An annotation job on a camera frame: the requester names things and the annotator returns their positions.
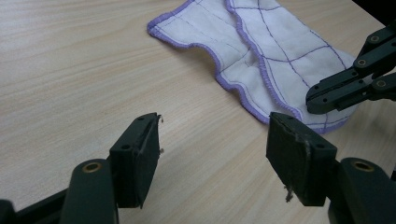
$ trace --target black plastic part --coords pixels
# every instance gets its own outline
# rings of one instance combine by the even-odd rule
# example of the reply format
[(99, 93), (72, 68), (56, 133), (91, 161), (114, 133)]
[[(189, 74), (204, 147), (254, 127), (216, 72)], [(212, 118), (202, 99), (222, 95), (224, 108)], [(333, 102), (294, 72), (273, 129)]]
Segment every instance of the black plastic part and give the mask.
[(376, 164), (356, 158), (341, 161), (340, 187), (355, 223), (396, 223), (396, 185)]
[(60, 223), (118, 223), (111, 169), (107, 160), (84, 161), (75, 168)]
[(156, 113), (134, 120), (110, 149), (116, 202), (119, 208), (142, 207), (160, 158)]
[(331, 77), (322, 79), (309, 89), (305, 97), (307, 110), (312, 114), (325, 114), (334, 109), (343, 110), (365, 100), (396, 99), (395, 85), (389, 83), (387, 91), (378, 92), (373, 86), (396, 65), (396, 21), (367, 36), (353, 66)]
[(0, 223), (13, 224), (16, 218), (17, 216), (12, 203), (7, 200), (0, 200)]
[(277, 175), (305, 206), (322, 206), (327, 170), (337, 149), (299, 120), (271, 113), (266, 157)]
[(67, 189), (64, 189), (38, 203), (22, 209), (17, 213), (18, 223), (59, 223), (66, 192)]

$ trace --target dish cloth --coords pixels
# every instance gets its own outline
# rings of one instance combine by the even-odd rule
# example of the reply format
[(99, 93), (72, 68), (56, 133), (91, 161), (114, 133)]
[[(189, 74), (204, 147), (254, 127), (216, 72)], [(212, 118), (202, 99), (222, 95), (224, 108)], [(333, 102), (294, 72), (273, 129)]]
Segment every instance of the dish cloth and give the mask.
[(238, 90), (242, 106), (263, 123), (275, 111), (326, 133), (356, 108), (307, 112), (309, 88), (348, 68), (354, 58), (275, 0), (189, 0), (150, 21), (148, 33), (177, 48), (205, 49), (215, 61), (217, 82), (227, 91)]

